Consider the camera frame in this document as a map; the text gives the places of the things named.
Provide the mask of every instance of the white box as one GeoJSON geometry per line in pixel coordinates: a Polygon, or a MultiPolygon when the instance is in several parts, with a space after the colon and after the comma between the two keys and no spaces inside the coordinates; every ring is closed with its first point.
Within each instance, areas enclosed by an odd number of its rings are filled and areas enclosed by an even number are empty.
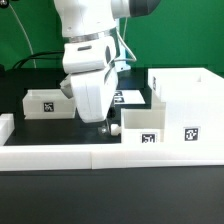
{"type": "Polygon", "coordinates": [[[224,79],[204,68],[149,69],[152,109],[165,110],[164,142],[223,142],[224,79]]]}
{"type": "Polygon", "coordinates": [[[23,109],[25,119],[69,119],[75,117],[76,104],[61,90],[28,90],[23,109]]]}
{"type": "Polygon", "coordinates": [[[127,144],[163,142],[164,110],[121,110],[121,142],[127,144]]]}

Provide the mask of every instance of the table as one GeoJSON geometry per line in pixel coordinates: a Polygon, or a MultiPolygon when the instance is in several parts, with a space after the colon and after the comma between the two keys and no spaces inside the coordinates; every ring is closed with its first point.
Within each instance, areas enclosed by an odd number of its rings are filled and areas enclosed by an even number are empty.
{"type": "MultiPolygon", "coordinates": [[[[27,89],[54,89],[58,69],[10,70],[0,78],[1,113],[14,113],[16,131],[6,145],[118,143],[98,135],[98,124],[74,120],[24,121],[27,89]],[[76,133],[77,128],[83,131],[76,133]]],[[[119,75],[119,89],[140,89],[150,107],[145,69],[119,75]]],[[[119,122],[119,107],[116,121],[119,122]]],[[[2,224],[221,224],[224,167],[0,172],[2,224]]]]}

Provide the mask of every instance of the white container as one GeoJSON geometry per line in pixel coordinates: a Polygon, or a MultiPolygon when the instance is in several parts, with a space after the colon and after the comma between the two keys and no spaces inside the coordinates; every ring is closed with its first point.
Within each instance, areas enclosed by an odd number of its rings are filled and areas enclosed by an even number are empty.
{"type": "Polygon", "coordinates": [[[28,90],[23,109],[25,119],[69,119],[75,117],[76,104],[61,90],[28,90]]]}
{"type": "Polygon", "coordinates": [[[121,111],[121,142],[127,144],[163,142],[164,110],[121,111]]]}

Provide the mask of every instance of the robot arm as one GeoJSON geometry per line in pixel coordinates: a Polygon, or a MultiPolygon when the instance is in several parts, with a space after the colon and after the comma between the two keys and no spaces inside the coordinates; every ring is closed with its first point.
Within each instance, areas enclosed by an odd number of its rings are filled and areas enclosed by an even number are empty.
{"type": "Polygon", "coordinates": [[[150,14],[160,0],[54,0],[62,21],[63,67],[77,110],[86,122],[106,119],[118,84],[115,19],[150,14]]]}

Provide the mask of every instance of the white block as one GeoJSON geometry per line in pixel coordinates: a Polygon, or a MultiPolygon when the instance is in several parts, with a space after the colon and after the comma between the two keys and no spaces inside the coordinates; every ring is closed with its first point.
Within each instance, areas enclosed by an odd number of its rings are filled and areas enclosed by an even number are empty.
{"type": "Polygon", "coordinates": [[[23,109],[26,119],[69,119],[75,117],[76,104],[58,89],[28,90],[23,109]]]}
{"type": "Polygon", "coordinates": [[[14,129],[13,114],[2,114],[0,116],[0,146],[5,144],[14,129]]]}
{"type": "Polygon", "coordinates": [[[0,171],[224,165],[224,144],[0,147],[0,171]]]}

